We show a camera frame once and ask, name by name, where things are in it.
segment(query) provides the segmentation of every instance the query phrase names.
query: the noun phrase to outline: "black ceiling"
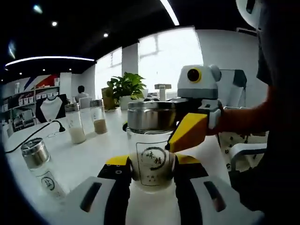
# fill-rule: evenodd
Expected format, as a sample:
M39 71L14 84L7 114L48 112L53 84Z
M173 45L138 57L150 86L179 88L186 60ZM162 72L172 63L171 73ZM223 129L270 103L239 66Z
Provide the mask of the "black ceiling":
M235 0L169 0L180 26L196 29L235 30L250 27L241 18ZM42 14L34 13L39 4ZM34 56L78 56L99 59L110 51L136 43L146 35L174 28L159 0L40 0L14 1L2 5L7 37L1 43L2 65L13 61L8 43L14 41L15 60ZM39 74L82 73L93 62L35 60L1 70L4 82Z

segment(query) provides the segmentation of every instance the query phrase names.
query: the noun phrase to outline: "potted plant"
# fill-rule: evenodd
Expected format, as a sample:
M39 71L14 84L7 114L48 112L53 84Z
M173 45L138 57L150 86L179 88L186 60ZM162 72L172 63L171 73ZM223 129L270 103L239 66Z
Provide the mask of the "potted plant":
M146 87L138 74L124 73L123 77L113 76L107 85L113 91L113 98L119 103L121 110L128 109L128 103L143 97L142 90Z

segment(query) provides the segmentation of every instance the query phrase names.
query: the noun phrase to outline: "person's arm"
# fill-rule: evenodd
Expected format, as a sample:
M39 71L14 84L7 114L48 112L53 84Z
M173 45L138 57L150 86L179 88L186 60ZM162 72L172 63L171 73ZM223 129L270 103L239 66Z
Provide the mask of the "person's arm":
M250 134L268 131L272 122L274 92L274 88L269 86L266 100L255 108L223 110L218 125L209 130L208 135L219 132Z

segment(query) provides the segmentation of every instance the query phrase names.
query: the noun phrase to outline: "black cable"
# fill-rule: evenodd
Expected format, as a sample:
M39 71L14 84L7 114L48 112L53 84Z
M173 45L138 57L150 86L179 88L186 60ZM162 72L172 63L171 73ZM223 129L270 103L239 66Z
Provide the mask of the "black cable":
M16 151L24 142L28 141L33 135L35 135L37 132L39 132L40 130L44 129L45 127L49 126L50 124L52 124L53 122L57 122L60 125L60 129L59 132L64 132L66 129L62 126L62 124L57 121L57 120L53 120L50 123L47 123L46 125L42 126L40 129L38 129L37 131L33 132L31 135L29 135L28 138L26 138L23 142L21 142L17 147L15 147L14 149L12 149L11 151L6 151L5 154L11 153Z

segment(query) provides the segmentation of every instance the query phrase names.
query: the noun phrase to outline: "person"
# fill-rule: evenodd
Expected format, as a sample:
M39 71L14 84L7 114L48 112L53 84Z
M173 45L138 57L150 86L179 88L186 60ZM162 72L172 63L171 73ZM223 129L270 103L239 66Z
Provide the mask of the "person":
M78 86L78 95L75 97L75 100L77 103L79 103L80 98L88 97L89 95L87 93L84 93L84 86L80 85Z
M263 1L257 78L268 85L267 97L252 109L221 108L218 125L208 131L269 131L259 165L231 176L231 182L246 207L263 211L272 221L294 217L299 208L299 9L299 3Z

